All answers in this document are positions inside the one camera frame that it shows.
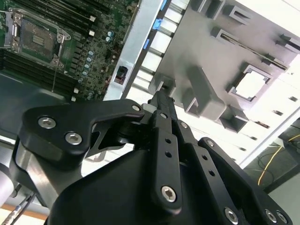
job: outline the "yellow cable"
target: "yellow cable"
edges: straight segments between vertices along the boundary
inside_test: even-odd
[[[289,140],[289,142],[292,141],[292,140],[294,140],[294,139],[296,139],[297,137],[300,137],[300,135],[297,135],[297,136],[295,136],[295,137],[292,137],[292,138]],[[258,183],[257,183],[258,185],[260,185],[261,180],[262,180],[262,178],[263,178],[263,176],[264,176],[264,173],[265,173],[266,170],[268,169],[268,167],[269,167],[269,165],[271,164],[273,158],[277,155],[277,153],[279,153],[279,151],[280,151],[281,149],[282,149],[282,146],[281,146],[281,147],[273,154],[272,158],[270,159],[270,161],[269,161],[268,164],[266,165],[265,169],[263,170],[263,172],[262,172],[260,178],[258,179]]]
[[[297,137],[300,137],[300,135],[297,135],[297,136],[295,136],[295,137],[292,137],[292,138],[289,140],[289,142],[292,141],[292,140],[294,140],[294,139],[297,138]]]
[[[280,151],[281,149],[282,149],[282,147],[280,147],[280,148],[273,154],[272,158],[270,159],[270,161],[269,161],[268,164],[266,165],[265,169],[263,170],[263,172],[262,172],[260,178],[258,179],[258,183],[257,183],[258,185],[260,185],[261,179],[263,178],[263,175],[264,175],[264,173],[266,172],[266,170],[268,169],[269,165],[271,164],[273,158],[277,155],[277,153],[279,153],[279,151]]]

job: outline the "screw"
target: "screw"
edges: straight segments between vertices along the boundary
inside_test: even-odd
[[[284,215],[281,214],[281,212],[277,211],[277,215],[285,224],[287,224],[287,219],[285,218]]]
[[[225,207],[225,216],[227,217],[227,219],[234,225],[239,224],[239,219],[236,216],[236,214],[228,207]]]
[[[185,122],[181,122],[180,125],[182,125],[185,129],[188,128],[188,125]]]
[[[169,186],[163,186],[161,188],[161,193],[163,194],[163,197],[170,203],[173,203],[176,200],[176,193]]]
[[[266,214],[267,214],[267,217],[268,217],[273,223],[277,223],[277,219],[276,219],[276,217],[273,215],[273,213],[271,213],[269,210],[266,210]]]
[[[38,124],[45,129],[52,129],[56,126],[56,122],[54,119],[49,117],[42,117],[38,120]]]
[[[57,35],[57,39],[58,39],[58,40],[62,40],[62,35],[61,35],[61,34],[58,34],[58,35]]]
[[[211,146],[211,147],[214,147],[214,146],[215,146],[214,143],[213,143],[211,140],[207,140],[207,144],[208,144],[209,146]]]
[[[15,15],[15,20],[20,20],[21,17],[19,15]]]
[[[166,114],[164,114],[164,113],[161,113],[160,114],[160,116],[162,117],[162,118],[165,118],[165,119],[167,119],[168,117],[167,117],[167,115]]]
[[[134,110],[136,110],[136,111],[140,111],[140,110],[141,110],[140,107],[138,107],[138,106],[136,106],[136,105],[133,105],[132,108],[133,108]]]
[[[72,145],[79,145],[83,141],[82,137],[74,132],[67,133],[65,139],[69,144]]]

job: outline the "capacitor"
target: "capacitor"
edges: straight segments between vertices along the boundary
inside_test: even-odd
[[[106,37],[106,41],[107,41],[107,42],[111,42],[111,41],[112,41],[112,38],[111,38],[111,37]]]
[[[109,31],[108,33],[107,33],[107,35],[109,36],[109,37],[113,37],[114,36],[114,32],[112,32],[112,31]]]

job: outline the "motherboard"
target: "motherboard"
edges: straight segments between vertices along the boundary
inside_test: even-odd
[[[72,101],[102,100],[138,1],[0,0],[1,73]]]

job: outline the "blue latch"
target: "blue latch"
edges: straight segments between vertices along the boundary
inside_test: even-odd
[[[154,22],[154,24],[153,24],[152,29],[158,30],[159,27],[160,27],[160,25],[161,25],[161,23],[162,23],[162,21],[163,21],[163,19],[156,19],[155,22]]]
[[[167,0],[164,0],[163,4],[162,4],[161,7],[160,7],[160,10],[163,10],[163,9],[164,9],[166,3],[167,3]]]
[[[145,42],[144,49],[147,48],[147,46],[148,46],[148,44],[149,44],[149,41],[150,41],[150,39],[147,39],[147,41]]]

